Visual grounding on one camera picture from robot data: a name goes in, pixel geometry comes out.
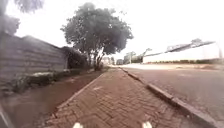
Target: red brick paving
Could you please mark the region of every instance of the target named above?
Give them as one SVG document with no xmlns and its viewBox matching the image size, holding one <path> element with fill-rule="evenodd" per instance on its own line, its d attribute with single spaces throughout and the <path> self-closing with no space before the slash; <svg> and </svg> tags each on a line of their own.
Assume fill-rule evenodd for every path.
<svg viewBox="0 0 224 128">
<path fill-rule="evenodd" d="M 177 108 L 167 104 L 119 69 L 110 69 L 38 127 L 198 128 Z"/>
</svg>

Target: wall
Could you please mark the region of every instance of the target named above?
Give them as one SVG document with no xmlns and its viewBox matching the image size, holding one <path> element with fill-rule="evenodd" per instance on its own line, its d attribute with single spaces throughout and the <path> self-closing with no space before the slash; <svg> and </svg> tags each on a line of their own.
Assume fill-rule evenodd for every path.
<svg viewBox="0 0 224 128">
<path fill-rule="evenodd" d="M 223 49 L 219 50 L 218 45 L 216 43 L 213 43 L 201 47 L 190 48 L 179 52 L 168 52 L 154 56 L 145 56 L 143 58 L 143 63 L 160 61 L 218 59 L 223 56 L 220 55 L 220 51 L 223 51 Z"/>
<path fill-rule="evenodd" d="M 0 37 L 0 83 L 35 72 L 63 70 L 66 60 L 61 49 L 41 40 Z"/>
</svg>

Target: road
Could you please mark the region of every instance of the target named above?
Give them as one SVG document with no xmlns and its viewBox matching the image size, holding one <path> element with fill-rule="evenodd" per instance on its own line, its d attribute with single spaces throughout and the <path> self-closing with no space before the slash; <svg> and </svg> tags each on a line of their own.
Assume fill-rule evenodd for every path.
<svg viewBox="0 0 224 128">
<path fill-rule="evenodd" d="M 124 68 L 224 123 L 223 71 L 153 65 L 129 65 Z"/>
</svg>

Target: distant tree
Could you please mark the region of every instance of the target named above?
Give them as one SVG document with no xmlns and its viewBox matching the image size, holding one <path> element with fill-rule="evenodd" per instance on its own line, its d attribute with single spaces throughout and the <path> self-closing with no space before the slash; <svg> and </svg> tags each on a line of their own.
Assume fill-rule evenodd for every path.
<svg viewBox="0 0 224 128">
<path fill-rule="evenodd" d="M 5 14 L 9 0 L 0 0 L 0 34 L 2 32 L 8 34 L 16 33 L 19 27 L 19 19 L 9 17 Z M 33 12 L 43 6 L 43 0 L 14 0 L 21 12 Z"/>
<path fill-rule="evenodd" d="M 131 59 L 131 63 L 142 63 L 142 55 L 133 56 Z"/>
<path fill-rule="evenodd" d="M 114 57 L 111 57 L 110 60 L 111 60 L 112 65 L 114 65 L 115 64 Z"/>
<path fill-rule="evenodd" d="M 199 38 L 196 38 L 196 39 L 191 41 L 191 43 L 201 43 L 201 42 L 202 42 L 202 40 L 199 39 Z"/>
<path fill-rule="evenodd" d="M 147 48 L 147 49 L 142 53 L 142 57 L 145 56 L 145 54 L 146 54 L 148 51 L 152 51 L 152 49 L 151 49 L 151 48 Z"/>
<path fill-rule="evenodd" d="M 126 55 L 124 56 L 124 64 L 129 64 L 132 63 L 132 58 L 136 55 L 135 52 L 128 52 L 126 53 Z"/>
<path fill-rule="evenodd" d="M 113 9 L 95 8 L 92 3 L 86 3 L 61 28 L 68 44 L 89 58 L 93 56 L 96 70 L 104 55 L 120 52 L 127 40 L 133 38 L 131 28 L 114 13 Z"/>
</svg>

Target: sky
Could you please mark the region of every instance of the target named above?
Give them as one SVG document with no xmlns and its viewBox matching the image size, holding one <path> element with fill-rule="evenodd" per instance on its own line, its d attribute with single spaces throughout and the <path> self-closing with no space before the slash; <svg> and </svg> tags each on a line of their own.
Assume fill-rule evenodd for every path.
<svg viewBox="0 0 224 128">
<path fill-rule="evenodd" d="M 118 57 L 130 51 L 140 54 L 146 48 L 164 50 L 196 38 L 224 45 L 223 0 L 45 0 L 42 9 L 30 14 L 19 12 L 10 2 L 7 14 L 20 18 L 17 36 L 31 35 L 61 47 L 66 45 L 61 26 L 85 2 L 127 12 L 123 20 L 134 39 Z"/>
</svg>

